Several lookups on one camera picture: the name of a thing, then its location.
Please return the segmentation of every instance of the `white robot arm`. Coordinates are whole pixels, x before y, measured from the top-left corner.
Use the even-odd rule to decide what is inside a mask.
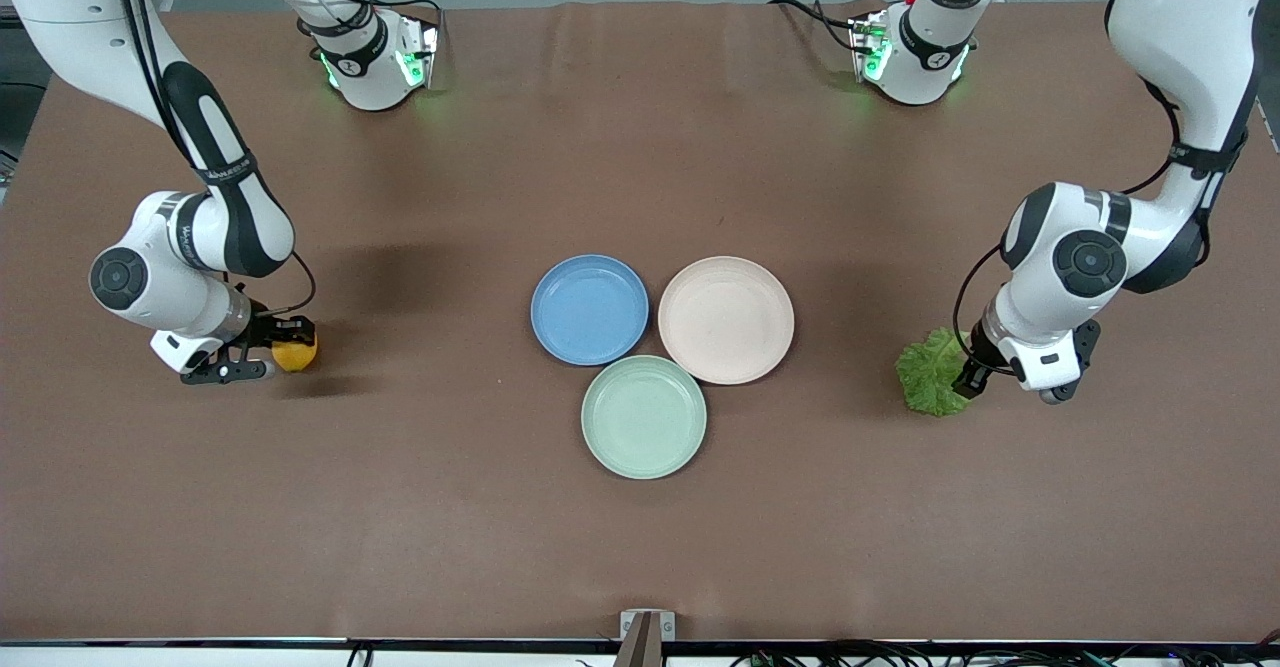
[[[991,0],[908,0],[859,20],[860,79],[904,105],[927,105],[960,78],[974,26]]]
[[[216,90],[178,51],[150,3],[13,3],[56,74],[163,125],[205,183],[201,193],[143,198],[124,237],[93,261],[93,297],[120,317],[156,330],[152,350],[187,382],[232,382],[206,374],[207,360],[224,344],[247,351],[266,335],[314,344],[305,319],[289,335],[291,328],[274,312],[211,275],[270,275],[293,252],[293,225]],[[237,371],[239,379],[251,379],[266,376],[270,367],[242,355]]]
[[[1024,198],[1000,247],[1012,278],[970,335],[957,393],[978,396],[1007,365],[1046,402],[1070,398],[1100,334],[1093,316],[1120,289],[1155,292],[1203,262],[1210,213],[1256,96],[1257,3],[1112,0],[1106,24],[1116,52],[1181,114],[1178,129],[1171,113],[1165,182],[1149,201],[1065,183]]]
[[[320,47],[329,83],[360,110],[398,105],[429,84],[439,29],[376,0],[284,0]]]

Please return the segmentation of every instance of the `green led light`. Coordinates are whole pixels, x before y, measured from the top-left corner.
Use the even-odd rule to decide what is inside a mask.
[[[952,70],[952,73],[951,73],[951,82],[955,82],[956,79],[960,79],[960,70],[964,69],[964,58],[968,58],[968,56],[969,56],[969,47],[965,46],[965,49],[963,51],[960,51],[960,56],[956,58],[956,69]]]
[[[407,82],[410,87],[417,87],[417,84],[421,84],[422,79],[425,79],[422,76],[422,60],[419,60],[419,58],[413,55],[403,55],[403,52],[396,52],[396,55],[399,58],[401,70],[404,73],[404,82]]]
[[[893,52],[893,45],[886,40],[881,42],[881,46],[867,59],[867,78],[879,79],[884,74],[884,64],[888,61],[890,55]]]
[[[333,76],[333,67],[329,67],[329,60],[324,56],[324,52],[320,52],[320,64],[324,65],[325,73],[329,74],[330,87],[338,90],[338,78]]]

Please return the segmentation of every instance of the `brown tablecloth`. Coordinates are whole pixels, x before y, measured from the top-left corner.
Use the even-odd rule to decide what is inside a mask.
[[[846,12],[833,10],[838,14]],[[361,114],[292,15],[166,15],[288,207],[310,371],[187,388],[92,300],[163,131],[59,84],[0,210],[0,635],[1257,639],[1280,623],[1280,186],[1261,122],[1213,256],[1124,293],[1078,398],[1004,380],[909,414],[893,360],[1044,181],[1124,188],[1169,143],[1101,5],[993,6],[965,78],[901,108],[777,6],[449,15],[435,93]],[[705,388],[655,483],[579,426],[594,367],[529,298],[571,253],[657,303],[710,253],[788,288],[796,339]],[[984,271],[968,324],[1005,279]],[[287,303],[293,266],[251,293]],[[641,353],[662,353],[655,330]]]

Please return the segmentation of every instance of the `black joint cap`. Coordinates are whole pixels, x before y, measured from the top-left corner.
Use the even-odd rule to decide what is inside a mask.
[[[88,285],[104,307],[122,312],[132,307],[146,291],[147,262],[132,248],[109,248],[93,260]]]
[[[1074,230],[1053,248],[1053,269],[1062,287],[1092,300],[1124,282],[1124,247],[1101,230]]]

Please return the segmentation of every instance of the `lettuce leaf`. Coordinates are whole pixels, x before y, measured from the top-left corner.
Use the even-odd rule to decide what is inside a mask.
[[[964,333],[960,339],[969,339],[969,334]],[[951,392],[964,360],[960,343],[948,329],[933,330],[924,342],[906,344],[896,365],[906,406],[934,417],[964,412],[969,401]]]

